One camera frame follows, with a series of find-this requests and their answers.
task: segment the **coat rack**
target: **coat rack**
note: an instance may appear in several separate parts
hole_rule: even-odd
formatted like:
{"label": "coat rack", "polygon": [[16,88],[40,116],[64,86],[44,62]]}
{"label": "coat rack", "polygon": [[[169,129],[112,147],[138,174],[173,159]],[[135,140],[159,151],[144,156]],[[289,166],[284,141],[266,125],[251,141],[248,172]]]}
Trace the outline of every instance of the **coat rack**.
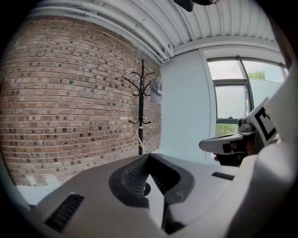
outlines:
{"label": "coat rack", "polygon": [[[139,97],[139,119],[138,119],[137,122],[133,122],[131,120],[129,120],[129,122],[133,123],[133,124],[137,124],[137,123],[140,122],[139,138],[143,142],[143,123],[144,124],[151,123],[151,121],[144,122],[144,118],[143,118],[143,115],[144,115],[144,95],[147,96],[147,97],[150,96],[150,95],[145,94],[145,90],[148,87],[148,85],[150,84],[150,82],[149,82],[144,87],[145,78],[146,78],[147,75],[153,74],[154,72],[148,73],[144,76],[144,60],[142,60],[142,73],[141,73],[141,75],[139,73],[136,73],[136,72],[132,72],[132,73],[139,75],[139,77],[140,77],[140,88],[138,88],[138,86],[136,84],[134,84],[133,82],[131,82],[129,79],[127,79],[127,78],[124,78],[124,79],[127,80],[129,83],[131,83],[133,86],[135,86],[137,88],[138,92],[139,92],[138,94],[132,94],[133,96]],[[140,145],[139,145],[139,154],[143,154],[143,148]]]}

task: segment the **ceiling beam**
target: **ceiling beam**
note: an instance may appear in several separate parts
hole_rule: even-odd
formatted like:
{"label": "ceiling beam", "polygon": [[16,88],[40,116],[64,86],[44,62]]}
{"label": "ceiling beam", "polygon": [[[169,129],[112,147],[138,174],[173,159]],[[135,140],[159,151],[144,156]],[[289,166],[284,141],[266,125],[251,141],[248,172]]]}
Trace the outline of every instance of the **ceiling beam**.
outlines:
{"label": "ceiling beam", "polygon": [[268,40],[262,40],[258,38],[245,36],[216,36],[205,39],[199,39],[176,46],[174,47],[174,55],[178,55],[190,50],[222,45],[257,46],[260,48],[270,49],[279,52],[278,45]]}
{"label": "ceiling beam", "polygon": [[220,33],[221,35],[224,35],[224,14],[223,14],[223,8],[221,2],[217,3],[217,10],[219,14],[220,19]]}
{"label": "ceiling beam", "polygon": [[86,11],[83,11],[83,10],[80,10],[80,9],[75,9],[75,8],[70,8],[70,7],[37,7],[37,8],[34,8],[32,9],[31,13],[28,15],[28,17],[30,16],[34,16],[36,13],[36,15],[51,15],[50,13],[48,13],[47,11],[53,11],[53,10],[57,10],[57,11],[64,11],[64,12],[74,12],[74,13],[81,13],[81,14],[84,14],[86,16],[90,16],[92,18],[95,18],[95,19],[98,19],[98,20],[101,20],[103,22],[106,22],[108,24],[110,24],[111,26],[114,26],[115,28],[118,28],[120,29],[121,31],[123,31],[124,33],[126,33],[127,35],[129,35],[130,37],[134,38],[135,40],[137,40],[139,43],[141,43],[144,47],[146,47],[152,54],[155,55],[155,57],[157,57],[161,62],[163,62],[163,59],[161,59],[161,57],[148,45],[146,44],[143,40],[139,39],[138,37],[136,37],[134,34],[132,34],[130,31],[128,31],[127,29],[117,25],[116,23],[108,20],[108,19],[105,19],[101,16],[98,16],[94,13],[89,13],[89,12],[86,12]]}
{"label": "ceiling beam", "polygon": [[174,9],[169,7],[169,3],[167,1],[160,1],[160,0],[153,0],[155,4],[162,10],[164,15],[169,19],[170,23],[176,30],[177,34],[179,35],[181,42],[186,43],[188,42],[186,36],[184,35],[183,30],[178,26],[178,24],[175,22],[175,17],[173,17]]}
{"label": "ceiling beam", "polygon": [[168,0],[168,3],[170,3],[171,6],[172,6],[172,8],[174,8],[174,10],[176,11],[176,14],[177,14],[178,18],[182,22],[182,24],[183,24],[183,26],[184,26],[187,34],[189,35],[189,38],[192,41],[196,40],[195,39],[195,36],[194,36],[194,34],[193,34],[192,30],[191,30],[190,24],[187,21],[187,19],[186,19],[185,15],[184,15],[183,10],[181,9],[181,7],[178,6],[176,3],[172,2],[172,1],[169,1],[169,0]]}
{"label": "ceiling beam", "polygon": [[[163,59],[167,60],[168,57],[164,54],[163,50],[160,48],[158,44],[166,48],[166,50],[170,52],[170,55],[173,56],[173,52],[170,51],[169,47],[165,42],[158,42],[158,40],[154,36],[152,36],[150,33],[146,31],[146,29],[144,29],[143,25],[136,24],[136,22],[133,19],[127,17],[124,14],[119,14],[118,11],[115,11],[114,9],[108,7],[107,4],[105,4],[104,7],[100,7],[93,3],[87,3],[87,2],[73,2],[69,0],[48,0],[48,1],[40,2],[38,6],[52,7],[52,9],[54,9],[55,7],[58,7],[58,8],[60,7],[60,9],[62,9],[63,7],[61,7],[61,5],[63,6],[65,4],[71,4],[71,7],[68,7],[69,10],[71,10],[71,8],[73,8],[73,10],[77,10],[76,8],[74,8],[74,6],[76,6],[79,8],[98,12],[104,16],[108,16],[110,19],[116,21],[116,23],[115,22],[113,23],[115,24],[115,26],[118,25],[118,27],[120,27],[120,25],[117,24],[117,22],[121,22],[125,26],[125,28],[127,28],[126,29],[127,32],[130,32],[130,34],[132,34],[132,32],[136,33],[139,37],[141,37],[141,39],[143,38],[147,44],[149,44],[153,49],[156,50],[156,53],[160,54],[163,57]],[[82,11],[82,13],[87,15],[89,12]]]}
{"label": "ceiling beam", "polygon": [[211,36],[215,37],[216,35],[215,35],[214,24],[213,24],[213,19],[212,19],[212,14],[210,12],[210,8],[209,8],[209,6],[206,6],[204,9],[206,11],[207,19],[209,22]]}
{"label": "ceiling beam", "polygon": [[197,9],[197,6],[195,5],[194,6],[194,15],[195,15],[195,18],[196,18],[196,21],[197,21],[197,24],[199,26],[199,29],[200,29],[200,32],[201,32],[201,36],[202,38],[206,38],[206,32],[202,26],[202,20],[201,20],[201,16],[200,16],[200,13],[198,12],[198,9]]}
{"label": "ceiling beam", "polygon": [[142,26],[147,32],[149,32],[163,48],[173,56],[173,52],[169,49],[168,42],[163,37],[162,29],[152,21],[151,16],[136,5],[132,5],[132,2],[123,0],[102,0],[106,5],[117,9],[119,12],[125,14],[129,18],[135,20],[138,24],[137,27]]}
{"label": "ceiling beam", "polygon": [[176,35],[173,34],[171,31],[172,24],[168,20],[167,17],[165,17],[164,12],[160,9],[159,6],[154,6],[150,1],[148,0],[131,0],[134,2],[138,7],[140,7],[143,11],[145,11],[148,14],[148,17],[150,16],[156,24],[162,29],[164,34],[169,38],[171,43],[175,46],[179,45],[177,42]]}
{"label": "ceiling beam", "polygon": [[101,0],[94,0],[94,2],[93,2],[95,5],[98,5],[98,6],[100,6],[100,7],[102,7],[103,6],[103,1],[101,1]]}

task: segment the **hat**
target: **hat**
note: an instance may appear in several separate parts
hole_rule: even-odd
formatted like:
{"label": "hat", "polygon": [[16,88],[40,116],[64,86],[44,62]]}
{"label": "hat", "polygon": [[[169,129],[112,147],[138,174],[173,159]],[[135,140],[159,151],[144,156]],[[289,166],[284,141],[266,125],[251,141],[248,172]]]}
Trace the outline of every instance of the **hat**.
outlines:
{"label": "hat", "polygon": [[161,78],[155,77],[150,82],[151,89],[151,102],[162,104],[162,95],[163,95],[163,83]]}

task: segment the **window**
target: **window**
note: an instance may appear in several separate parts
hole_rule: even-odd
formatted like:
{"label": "window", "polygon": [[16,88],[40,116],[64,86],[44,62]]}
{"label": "window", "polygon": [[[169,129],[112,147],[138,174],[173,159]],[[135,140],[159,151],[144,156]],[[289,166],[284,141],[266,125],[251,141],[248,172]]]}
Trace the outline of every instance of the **window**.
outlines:
{"label": "window", "polygon": [[245,117],[245,86],[216,86],[217,118],[238,119]]}
{"label": "window", "polygon": [[284,69],[268,63],[243,61],[251,83],[254,105],[259,105],[265,97],[271,98],[284,81]]}
{"label": "window", "polygon": [[216,136],[235,133],[238,119],[272,97],[287,77],[282,64],[240,56],[210,59],[208,66],[216,95]]}
{"label": "window", "polygon": [[236,60],[208,62],[212,79],[243,79]]}

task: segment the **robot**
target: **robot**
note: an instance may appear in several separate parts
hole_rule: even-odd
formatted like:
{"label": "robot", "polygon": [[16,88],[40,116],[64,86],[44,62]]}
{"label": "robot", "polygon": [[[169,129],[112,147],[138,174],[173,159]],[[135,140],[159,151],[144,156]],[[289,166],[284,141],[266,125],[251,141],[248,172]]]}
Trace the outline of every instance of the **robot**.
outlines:
{"label": "robot", "polygon": [[[91,168],[32,210],[38,227],[74,238],[255,235],[298,178],[297,77],[293,65],[277,93],[239,120],[236,134],[200,142],[222,166],[145,154]],[[144,196],[149,175],[164,196],[161,227]]]}

